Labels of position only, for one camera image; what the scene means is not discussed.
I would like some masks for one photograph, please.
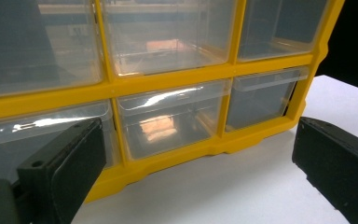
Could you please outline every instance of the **plastic container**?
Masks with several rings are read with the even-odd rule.
[[[101,78],[89,1],[0,0],[0,95]]]
[[[296,82],[307,78],[307,67],[235,77],[228,107],[226,131],[234,131],[281,117]]]
[[[107,39],[119,76],[227,61],[235,0],[105,1]]]
[[[240,61],[312,50],[328,0],[247,0]]]
[[[0,178],[12,183],[18,179],[16,168],[38,149],[77,121],[101,118],[106,150],[106,167],[114,164],[117,135],[108,101],[76,105],[38,115],[0,119]]]
[[[228,84],[228,80],[218,80],[118,98],[131,157],[141,159],[214,135]]]

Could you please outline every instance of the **yellow storage cabinet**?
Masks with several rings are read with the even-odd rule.
[[[52,111],[71,108],[104,117],[114,127],[104,132],[112,163],[87,201],[295,126],[344,3],[21,0],[13,13],[8,2],[0,1],[0,124],[33,127],[38,115],[54,121]]]

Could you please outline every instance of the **yellow plastic frame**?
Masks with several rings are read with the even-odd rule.
[[[41,91],[0,97],[0,119],[40,112],[68,105],[84,104],[88,102],[110,99],[117,125],[117,136],[121,162],[103,170],[94,187],[89,193],[86,202],[101,199],[114,194],[126,185],[144,178],[146,175],[166,169],[176,164],[191,161],[206,155],[233,153],[250,147],[273,134],[286,131],[294,127],[305,108],[305,97],[310,83],[316,73],[319,63],[327,54],[327,41],[333,31],[344,0],[330,0],[327,6],[321,29],[315,40],[315,46],[310,53],[272,58],[260,61],[237,62],[241,27],[244,18],[246,0],[238,0],[231,36],[231,46],[228,62],[211,65],[203,68],[189,69],[165,73],[164,75],[148,77],[119,77],[114,74],[109,62],[106,39],[103,27],[103,14],[100,0],[95,0],[100,38],[103,46],[101,63],[104,70],[103,81],[83,87],[73,87],[65,90]],[[205,81],[222,78],[234,78],[254,73],[280,70],[288,67],[307,66],[310,75],[306,80],[299,81],[289,103],[284,117],[272,119],[249,128],[226,133],[225,123],[228,112],[229,95],[222,100],[217,135],[193,145],[158,154],[138,161],[130,161],[124,151],[123,136],[120,132],[121,124],[118,118],[117,102],[119,96],[141,93],[146,91],[164,90],[181,87]]]

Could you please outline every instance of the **transparent bin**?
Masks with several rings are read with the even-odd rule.
[[[281,117],[296,82],[307,78],[307,67],[235,77],[228,108],[226,131],[234,131]]]
[[[101,118],[106,166],[114,164],[117,135],[109,101],[63,107],[43,114],[0,119],[0,178],[14,182],[16,168],[38,149],[82,119]]]
[[[247,0],[240,61],[312,50],[328,0]]]
[[[104,1],[107,40],[119,76],[227,61],[235,0]]]
[[[0,0],[0,95],[101,80],[88,0]]]
[[[130,156],[141,159],[214,135],[228,84],[228,80],[218,80],[118,98]]]

